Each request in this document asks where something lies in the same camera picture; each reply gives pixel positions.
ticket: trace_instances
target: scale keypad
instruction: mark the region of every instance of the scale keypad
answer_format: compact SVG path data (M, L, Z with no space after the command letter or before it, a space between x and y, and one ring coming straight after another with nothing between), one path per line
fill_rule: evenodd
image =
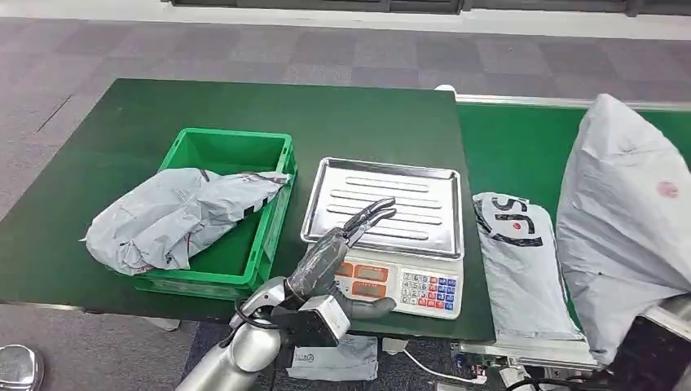
M403 273L401 302L438 310L453 311L456 279L425 273Z

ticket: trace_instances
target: gray carpet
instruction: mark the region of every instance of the gray carpet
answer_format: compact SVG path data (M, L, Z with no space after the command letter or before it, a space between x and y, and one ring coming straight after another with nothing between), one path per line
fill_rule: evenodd
M117 77L689 101L691 43L0 19L0 218ZM0 305L0 345L33 338L46 391L172 389L194 325Z

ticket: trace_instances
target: green table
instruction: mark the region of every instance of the green table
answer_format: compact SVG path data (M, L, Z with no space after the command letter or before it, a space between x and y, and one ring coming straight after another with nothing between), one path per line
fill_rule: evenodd
M588 102L456 100L450 93L421 90L117 81L0 222L5 276L0 301L228 320L231 305L224 301L131 289L77 242L93 216L156 172L178 130L188 126L293 136L300 173L274 275L288 274L304 252L299 226L323 156L453 169L465 159L473 194L526 197L554 217L566 159ZM635 107L691 156L689 105ZM473 216L472 210L464 214ZM466 236L465 243L462 312L455 322L391 314L355 328L494 340L478 241Z
M464 149L449 92L118 80L0 222L0 301L172 319L227 321L227 301L135 291L78 242L91 219L152 176L185 127L287 133L299 174L273 275L306 246L300 226L324 156L458 170ZM477 227L464 203L464 296L455 321L394 313L354 329L494 340Z

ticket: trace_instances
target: plastic package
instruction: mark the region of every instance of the plastic package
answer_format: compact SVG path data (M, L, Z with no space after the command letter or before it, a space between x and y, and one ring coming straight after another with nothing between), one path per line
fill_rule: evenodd
M691 292L691 174L658 129L607 94L581 121L557 212L571 298L601 364L633 319Z
M189 269L190 257L271 201L290 178L276 172L221 176L164 169L94 218L86 248L125 275Z
M379 369L375 336L346 334L335 348L295 348L288 375L309 380L374 380Z
M497 335L582 340L566 308L549 213L505 194L473 201Z

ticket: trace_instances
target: red dot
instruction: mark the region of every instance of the red dot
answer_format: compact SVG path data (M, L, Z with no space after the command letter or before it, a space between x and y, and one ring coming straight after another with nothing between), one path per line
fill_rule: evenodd
M658 192L663 197L676 198L679 196L679 187L672 182L660 182L658 184Z

